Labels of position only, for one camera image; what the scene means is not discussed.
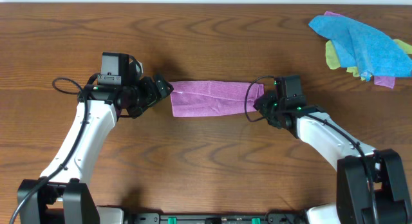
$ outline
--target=green cloth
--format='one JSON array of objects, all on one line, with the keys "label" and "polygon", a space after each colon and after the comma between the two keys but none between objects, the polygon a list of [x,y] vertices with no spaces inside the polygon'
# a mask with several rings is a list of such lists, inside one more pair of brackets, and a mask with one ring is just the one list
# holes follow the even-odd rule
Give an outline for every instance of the green cloth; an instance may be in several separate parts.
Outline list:
[{"label": "green cloth", "polygon": [[[402,50],[405,51],[406,54],[412,54],[412,45],[405,43],[399,39],[393,40]],[[336,70],[337,68],[341,67],[341,63],[339,62],[339,58],[337,57],[335,47],[333,47],[332,41],[328,41],[326,43],[326,63],[331,70]],[[356,66],[348,67],[346,72],[352,73],[354,77],[359,77],[359,71]]]}]

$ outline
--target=cable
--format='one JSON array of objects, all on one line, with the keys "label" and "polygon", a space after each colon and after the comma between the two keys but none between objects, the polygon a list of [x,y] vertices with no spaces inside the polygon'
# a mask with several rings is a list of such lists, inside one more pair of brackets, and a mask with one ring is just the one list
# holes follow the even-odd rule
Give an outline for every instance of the cable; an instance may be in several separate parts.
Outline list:
[{"label": "cable", "polygon": [[250,83],[249,87],[247,88],[246,96],[245,96],[245,116],[246,116],[247,120],[249,120],[249,122],[257,122],[257,121],[260,121],[260,120],[262,120],[262,119],[265,119],[264,117],[260,117],[260,118],[255,119],[255,120],[251,120],[251,119],[250,119],[249,115],[247,114],[247,97],[248,97],[248,95],[249,95],[249,91],[250,91],[251,87],[253,86],[253,84],[257,83],[257,82],[258,82],[259,80],[261,80],[261,79],[267,79],[267,78],[275,79],[275,77],[274,77],[274,76],[271,76],[271,75],[266,75],[266,76],[258,77],[258,78],[255,79],[252,83]]},{"label": "cable", "polygon": [[55,83],[59,80],[66,80],[69,81],[71,83],[73,83],[74,85],[76,85],[76,87],[79,89],[80,94],[83,97],[84,100],[84,116],[83,116],[83,121],[82,121],[82,125],[80,126],[79,129],[79,133],[77,134],[77,137],[73,143],[73,146],[70,149],[70,152],[68,153],[66,159],[64,159],[64,161],[59,165],[59,167],[52,172],[49,176],[47,176],[46,178],[43,178],[35,187],[33,187],[29,193],[23,198],[23,200],[20,202],[20,204],[17,206],[17,208],[14,210],[14,213],[12,215],[12,217],[10,218],[10,222],[9,224],[13,224],[15,219],[17,218],[17,215],[19,215],[21,209],[26,205],[26,203],[29,201],[29,199],[37,192],[39,191],[39,189],[41,189],[41,187],[43,187],[44,185],[46,185],[54,176],[56,176],[59,172],[61,172],[63,169],[67,169],[66,165],[69,162],[70,158],[73,156],[74,152],[76,151],[76,148],[80,142],[80,139],[82,137],[82,134],[84,132],[84,129],[86,127],[87,124],[87,120],[88,120],[88,100],[87,97],[85,96],[82,87],[75,82],[74,80],[68,79],[68,78],[64,78],[64,77],[59,77],[56,78],[55,80],[53,80],[53,82],[51,83],[53,88],[56,89],[57,91],[61,92],[61,93],[65,93],[65,94],[69,94],[69,95],[76,95],[77,93],[74,92],[68,92],[68,91],[63,91],[59,88],[56,87]]},{"label": "cable", "polygon": [[[247,115],[247,110],[246,110],[247,97],[248,97],[248,93],[249,93],[250,88],[252,87],[252,85],[253,85],[254,83],[256,83],[257,81],[259,81],[259,80],[261,80],[261,79],[263,79],[263,78],[273,78],[273,79],[275,79],[274,76],[270,76],[270,75],[262,76],[262,77],[257,78],[256,80],[254,80],[254,81],[250,84],[250,86],[248,87],[247,92],[246,92],[246,97],[245,97],[245,115],[246,115],[246,118],[249,120],[249,122],[257,122],[257,121],[262,120],[262,119],[265,118],[265,117],[261,117],[261,118],[258,118],[258,119],[256,119],[256,120],[251,120],[251,119],[249,118],[249,116]],[[345,139],[347,139],[347,140],[352,144],[352,146],[354,146],[354,148],[355,148],[355,149],[359,152],[359,154],[360,154],[360,160],[361,160],[361,162],[362,162],[362,166],[363,166],[363,168],[364,168],[364,170],[365,170],[365,174],[366,174],[366,177],[367,177],[367,179],[368,179],[369,192],[370,192],[371,202],[372,202],[372,210],[373,210],[373,220],[374,220],[374,224],[379,224],[378,208],[377,208],[377,203],[376,203],[375,188],[374,188],[374,186],[373,186],[372,175],[371,175],[370,168],[368,167],[368,164],[366,163],[366,160],[367,160],[367,159],[366,159],[365,153],[363,152],[363,150],[361,149],[361,147],[359,147],[360,143],[359,143],[359,142],[356,142],[356,143],[355,143],[355,141],[353,141],[346,133],[344,133],[344,132],[341,131],[339,128],[335,127],[334,125],[328,123],[327,120],[323,120],[323,119],[321,119],[321,118],[315,117],[315,116],[310,115],[310,114],[302,114],[302,113],[297,112],[297,111],[275,111],[275,112],[273,113],[273,110],[274,110],[274,108],[272,107],[272,109],[271,109],[271,117],[270,117],[270,118],[276,118],[276,115],[279,115],[279,114],[288,114],[288,113],[289,113],[289,114],[295,114],[295,115],[296,115],[296,114],[300,114],[300,115],[303,115],[303,116],[312,118],[312,119],[314,119],[314,120],[316,120],[316,121],[318,121],[318,122],[320,122],[320,123],[322,123],[322,124],[324,124],[324,125],[329,126],[329,127],[332,128],[333,130],[335,130],[336,132],[338,132],[340,135],[342,135]]]}]

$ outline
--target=purple towel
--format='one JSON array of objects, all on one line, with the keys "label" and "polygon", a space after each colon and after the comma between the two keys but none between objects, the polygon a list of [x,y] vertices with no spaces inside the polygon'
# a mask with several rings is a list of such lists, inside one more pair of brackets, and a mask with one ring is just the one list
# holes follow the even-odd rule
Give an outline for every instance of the purple towel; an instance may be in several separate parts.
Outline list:
[{"label": "purple towel", "polygon": [[[214,117],[244,112],[247,82],[171,82],[174,117]],[[254,84],[248,95],[247,111],[256,111],[254,101],[264,93],[263,84]]]}]

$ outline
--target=wooden table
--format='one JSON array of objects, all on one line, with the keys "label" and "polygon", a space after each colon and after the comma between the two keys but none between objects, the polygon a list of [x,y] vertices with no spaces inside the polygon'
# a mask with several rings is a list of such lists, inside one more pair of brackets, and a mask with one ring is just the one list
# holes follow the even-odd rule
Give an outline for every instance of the wooden table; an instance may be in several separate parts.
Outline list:
[{"label": "wooden table", "polygon": [[[146,75],[170,81],[299,74],[309,103],[363,142],[396,150],[412,185],[412,80],[392,90],[329,70],[326,39],[308,26],[326,10],[412,43],[410,6],[1,4],[0,222],[73,122],[76,98],[52,80],[86,83],[103,51],[134,55]],[[173,118],[166,99],[119,120],[89,188],[96,204],[132,210],[265,213],[335,201],[336,175],[315,149],[265,121]]]}]

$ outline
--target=blue cloth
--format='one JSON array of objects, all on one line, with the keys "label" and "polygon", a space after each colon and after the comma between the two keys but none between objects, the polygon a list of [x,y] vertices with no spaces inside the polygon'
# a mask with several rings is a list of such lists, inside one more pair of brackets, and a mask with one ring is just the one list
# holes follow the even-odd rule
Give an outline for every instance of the blue cloth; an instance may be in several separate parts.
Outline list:
[{"label": "blue cloth", "polygon": [[367,81],[372,75],[411,77],[412,60],[385,33],[348,17],[318,15],[309,26],[332,40],[342,67],[357,66]]}]

